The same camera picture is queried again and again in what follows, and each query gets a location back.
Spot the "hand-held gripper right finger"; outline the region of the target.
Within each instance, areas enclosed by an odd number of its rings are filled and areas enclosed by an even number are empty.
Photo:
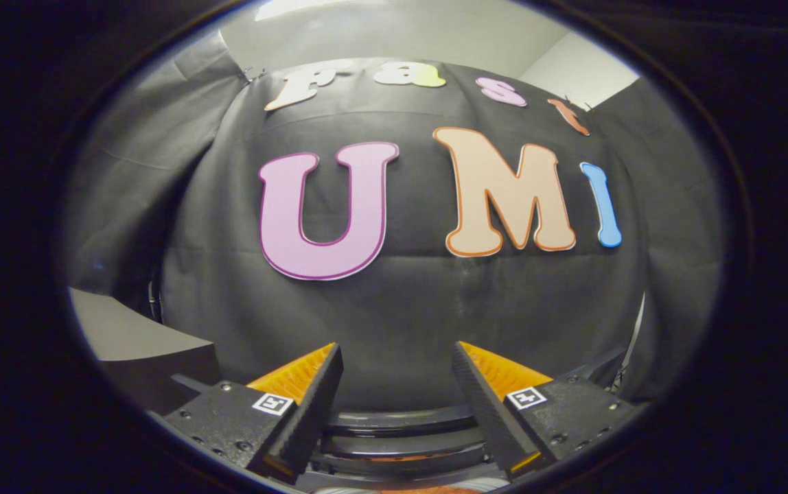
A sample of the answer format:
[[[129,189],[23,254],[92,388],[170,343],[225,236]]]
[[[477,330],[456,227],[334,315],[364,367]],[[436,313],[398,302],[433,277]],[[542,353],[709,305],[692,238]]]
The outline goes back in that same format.
[[[637,410],[578,373],[554,379],[464,341],[454,344],[452,372],[508,480],[586,452]]]

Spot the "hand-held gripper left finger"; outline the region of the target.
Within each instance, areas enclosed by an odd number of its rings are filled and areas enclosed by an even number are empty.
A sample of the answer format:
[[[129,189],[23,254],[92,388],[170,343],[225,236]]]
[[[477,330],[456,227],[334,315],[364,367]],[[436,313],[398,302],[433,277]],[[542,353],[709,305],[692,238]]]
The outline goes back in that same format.
[[[175,373],[171,384],[187,396],[149,418],[210,469],[254,484],[293,485],[331,419],[344,369],[341,346],[328,343],[248,379]]]

